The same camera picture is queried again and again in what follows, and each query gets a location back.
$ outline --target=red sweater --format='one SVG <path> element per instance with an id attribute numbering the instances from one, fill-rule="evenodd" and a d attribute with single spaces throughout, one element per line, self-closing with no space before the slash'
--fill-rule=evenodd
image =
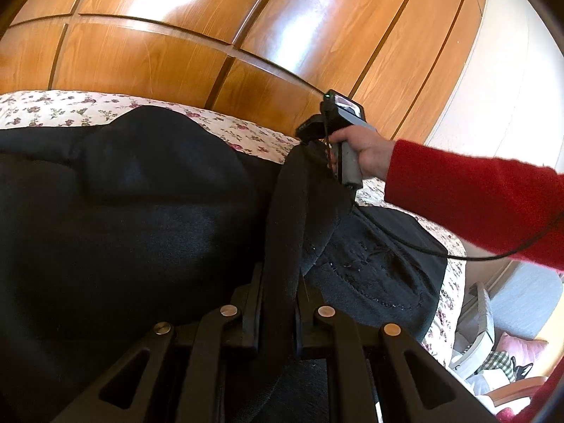
<path id="1" fill-rule="evenodd" d="M 474 158 L 400 140 L 387 173 L 385 200 L 441 224 L 496 254 L 519 246 L 564 210 L 564 175 L 518 161 Z M 513 256 L 564 270 L 564 220 Z M 533 419 L 564 374 L 564 360 L 519 415 Z"/>

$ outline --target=flower pattern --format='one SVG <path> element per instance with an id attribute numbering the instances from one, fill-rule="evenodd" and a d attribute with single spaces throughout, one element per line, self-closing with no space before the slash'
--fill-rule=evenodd
<path id="1" fill-rule="evenodd" d="M 279 164 L 284 163 L 292 147 L 298 144 L 294 138 L 215 111 L 124 94 L 81 91 L 19 91 L 0 95 L 0 129 L 108 124 L 143 105 L 161 106 L 182 113 L 234 150 Z M 384 188 L 384 182 L 379 179 L 365 180 L 363 189 L 356 194 L 357 203 L 401 210 L 384 201 Z M 456 235 L 424 217 L 406 213 L 415 217 L 450 254 L 464 256 L 464 247 Z M 465 262 L 449 259 L 435 317 L 421 342 L 443 366 L 450 362 L 464 285 Z"/>

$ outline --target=black fabric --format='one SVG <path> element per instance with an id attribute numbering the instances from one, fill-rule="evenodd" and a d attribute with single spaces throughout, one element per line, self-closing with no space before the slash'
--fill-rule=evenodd
<path id="1" fill-rule="evenodd" d="M 0 153 L 0 393 L 22 422 L 53 418 L 155 322 L 226 303 L 258 260 L 260 354 L 230 365 L 228 421 L 326 421 L 324 364 L 293 357 L 300 272 L 367 324 L 421 338 L 435 313 L 446 262 L 390 244 L 369 218 L 440 245 L 408 215 L 354 206 L 319 144 L 281 167 L 148 106 L 109 125 L 2 131 Z"/>

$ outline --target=device screen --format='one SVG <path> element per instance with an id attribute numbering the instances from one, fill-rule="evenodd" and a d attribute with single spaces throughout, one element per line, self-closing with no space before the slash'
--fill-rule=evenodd
<path id="1" fill-rule="evenodd" d="M 342 95 L 335 94 L 335 104 L 339 108 L 343 108 L 343 110 L 354 114 L 357 118 L 362 119 L 360 107 L 356 103 L 354 103 L 354 101 L 350 101 L 348 98 L 345 98 Z"/>

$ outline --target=floral mattress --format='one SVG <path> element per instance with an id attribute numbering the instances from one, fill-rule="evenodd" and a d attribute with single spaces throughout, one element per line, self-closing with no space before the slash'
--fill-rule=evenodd
<path id="1" fill-rule="evenodd" d="M 297 140 L 286 135 L 217 112 L 148 98 L 98 92 L 20 91 L 0 95 L 0 129 L 107 124 L 142 105 L 162 106 L 185 114 L 233 149 L 279 164 L 284 162 L 291 148 L 298 144 Z M 364 188 L 357 192 L 357 202 L 397 209 L 384 201 L 384 186 L 384 182 L 379 179 L 365 180 Z M 454 234 L 423 217 L 411 215 L 450 254 L 464 256 L 464 247 Z M 465 263 L 449 259 L 435 318 L 422 342 L 444 366 L 448 365 L 452 354 L 464 284 Z"/>

